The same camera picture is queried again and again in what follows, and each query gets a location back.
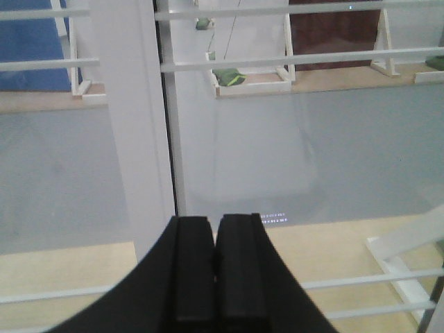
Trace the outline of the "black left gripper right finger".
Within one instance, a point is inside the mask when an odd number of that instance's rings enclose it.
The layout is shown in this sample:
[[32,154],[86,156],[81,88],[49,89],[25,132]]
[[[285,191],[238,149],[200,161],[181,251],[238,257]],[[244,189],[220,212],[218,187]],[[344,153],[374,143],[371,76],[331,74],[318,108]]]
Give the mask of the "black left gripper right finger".
[[219,332],[335,332],[294,278],[258,214],[226,214],[216,238]]

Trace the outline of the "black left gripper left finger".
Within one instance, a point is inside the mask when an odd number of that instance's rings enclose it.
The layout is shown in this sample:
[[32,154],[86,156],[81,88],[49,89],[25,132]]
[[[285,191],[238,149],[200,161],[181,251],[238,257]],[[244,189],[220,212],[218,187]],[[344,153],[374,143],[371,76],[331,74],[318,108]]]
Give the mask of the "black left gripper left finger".
[[214,332],[214,241],[204,216],[174,216],[136,267],[52,332]]

